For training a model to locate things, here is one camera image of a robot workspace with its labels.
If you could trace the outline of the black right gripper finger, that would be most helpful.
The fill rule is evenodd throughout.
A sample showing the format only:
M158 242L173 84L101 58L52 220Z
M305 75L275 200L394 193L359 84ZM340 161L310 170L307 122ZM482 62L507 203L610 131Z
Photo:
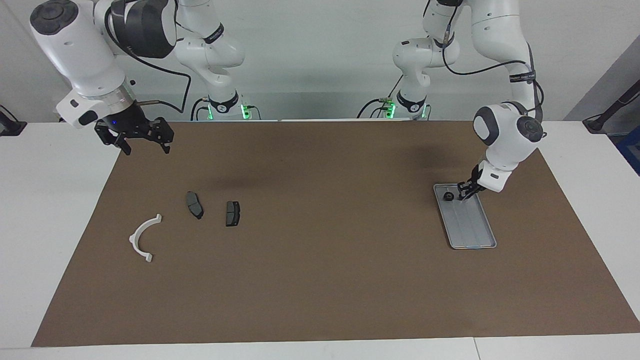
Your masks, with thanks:
M174 140L174 130L163 117L157 117L148 122L148 139L159 144L165 154L170 153L170 146Z
M126 156L129 156L131 154L131 147L127 142L126 134L118 133L114 135L103 121L97 121L95 123L94 131L96 132L102 143L106 146L114 146Z

